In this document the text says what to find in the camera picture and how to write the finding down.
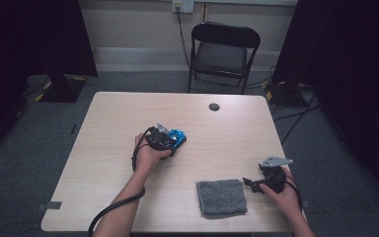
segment person's left hand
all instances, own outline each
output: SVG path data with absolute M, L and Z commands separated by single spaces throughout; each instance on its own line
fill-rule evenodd
M 137 146 L 139 140 L 143 137 L 143 133 L 140 133 L 134 138 L 135 146 Z M 140 144 L 140 149 L 137 153 L 136 172 L 141 171 L 148 174 L 159 162 L 162 157 L 167 157 L 171 154 L 171 150 L 157 151 L 153 149 L 143 138 Z

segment gray towel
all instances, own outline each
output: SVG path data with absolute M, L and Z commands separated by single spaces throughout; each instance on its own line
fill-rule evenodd
M 218 219 L 245 214 L 248 211 L 239 180 L 196 182 L 199 205 L 205 218 Z

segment chair seat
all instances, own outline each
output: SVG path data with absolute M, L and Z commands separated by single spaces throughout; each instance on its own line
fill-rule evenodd
M 199 44 L 195 67 L 244 74 L 246 72 L 246 61 L 247 50 L 244 47 L 204 41 Z

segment wooden table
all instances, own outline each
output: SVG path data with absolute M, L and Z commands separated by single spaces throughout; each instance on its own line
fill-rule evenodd
M 217 112 L 209 105 L 220 106 Z M 97 93 L 88 110 L 48 209 L 44 231 L 86 231 L 132 174 L 134 137 L 160 122 L 188 140 L 161 161 L 145 185 L 134 232 L 285 232 L 290 227 L 273 202 L 244 186 L 245 215 L 202 216 L 195 183 L 246 177 L 258 164 L 285 157 L 265 98 L 240 95 Z

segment black device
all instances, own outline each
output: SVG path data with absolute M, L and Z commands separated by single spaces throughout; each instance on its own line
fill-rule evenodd
M 264 174 L 264 180 L 252 181 L 243 178 L 246 186 L 251 187 L 253 193 L 262 193 L 264 191 L 260 188 L 260 184 L 265 184 L 276 193 L 281 193 L 286 184 L 286 175 L 284 170 L 282 170 L 281 165 L 292 164 L 292 160 L 278 158 L 270 156 L 259 164 L 261 171 Z
M 172 153 L 169 156 L 174 156 L 177 149 L 187 141 L 186 135 L 181 130 L 168 130 L 160 123 L 158 123 L 157 128 L 152 127 L 150 134 L 146 135 L 145 137 L 147 143 L 149 143 L 153 149 L 158 151 L 171 150 Z

